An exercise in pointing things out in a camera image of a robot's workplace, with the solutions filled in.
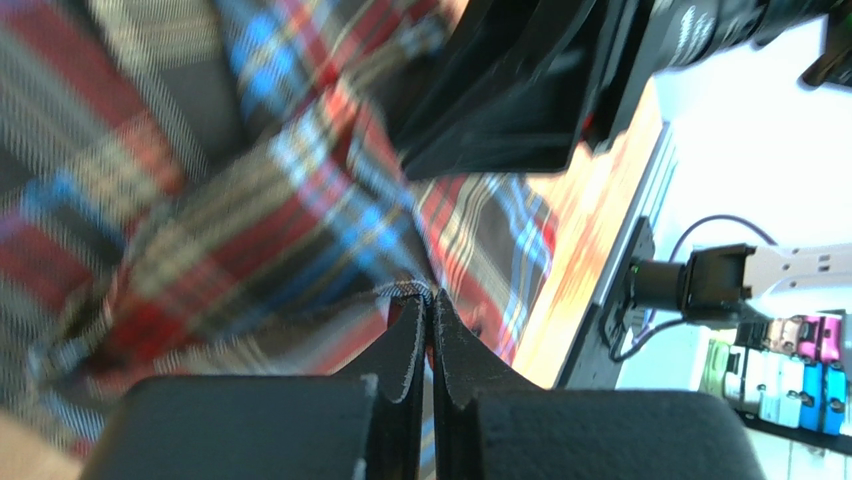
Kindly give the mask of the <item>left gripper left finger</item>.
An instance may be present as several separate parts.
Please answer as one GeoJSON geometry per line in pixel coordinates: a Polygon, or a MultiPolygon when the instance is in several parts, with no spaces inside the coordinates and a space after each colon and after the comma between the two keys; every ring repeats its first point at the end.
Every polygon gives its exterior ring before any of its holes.
{"type": "Polygon", "coordinates": [[[86,479],[414,479],[426,325],[395,323],[331,376],[167,376],[130,389],[86,479]]]}

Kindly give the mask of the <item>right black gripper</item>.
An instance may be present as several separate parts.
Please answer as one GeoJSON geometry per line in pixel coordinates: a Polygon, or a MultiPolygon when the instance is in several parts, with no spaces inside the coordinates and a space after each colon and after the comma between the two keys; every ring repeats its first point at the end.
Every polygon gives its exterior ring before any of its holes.
{"type": "MultiPolygon", "coordinates": [[[[759,1],[639,1],[616,34],[585,125],[610,147],[645,85],[746,41],[759,1]]],[[[390,138],[405,174],[553,173],[579,142],[599,31],[596,1],[470,1],[390,138]]]]}

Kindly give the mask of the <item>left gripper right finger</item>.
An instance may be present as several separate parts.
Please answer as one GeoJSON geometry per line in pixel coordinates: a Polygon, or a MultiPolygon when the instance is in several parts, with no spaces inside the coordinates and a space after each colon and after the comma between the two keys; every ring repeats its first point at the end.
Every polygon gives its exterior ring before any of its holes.
{"type": "Polygon", "coordinates": [[[432,314],[441,479],[760,479],[738,417],[688,391],[547,390],[439,295],[432,314]]]}

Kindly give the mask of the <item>plaid long sleeve shirt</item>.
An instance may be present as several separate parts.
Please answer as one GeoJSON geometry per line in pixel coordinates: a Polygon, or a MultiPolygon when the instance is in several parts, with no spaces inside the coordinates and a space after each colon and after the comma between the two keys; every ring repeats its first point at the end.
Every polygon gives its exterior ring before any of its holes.
{"type": "Polygon", "coordinates": [[[554,220],[405,177],[439,1],[5,1],[1,409],[77,457],[166,374],[330,374],[445,291],[511,362],[554,220]]]}

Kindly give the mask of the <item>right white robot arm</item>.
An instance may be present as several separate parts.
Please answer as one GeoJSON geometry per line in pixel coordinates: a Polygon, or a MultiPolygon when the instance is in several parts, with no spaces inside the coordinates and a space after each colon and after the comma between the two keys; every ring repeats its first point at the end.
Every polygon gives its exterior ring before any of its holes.
{"type": "MultiPolygon", "coordinates": [[[[579,145],[612,147],[654,74],[819,17],[801,83],[849,87],[847,1],[471,1],[391,139],[411,179],[563,171],[579,145]]],[[[850,289],[847,245],[740,244],[636,262],[630,300],[722,326],[836,309],[850,289]]]]}

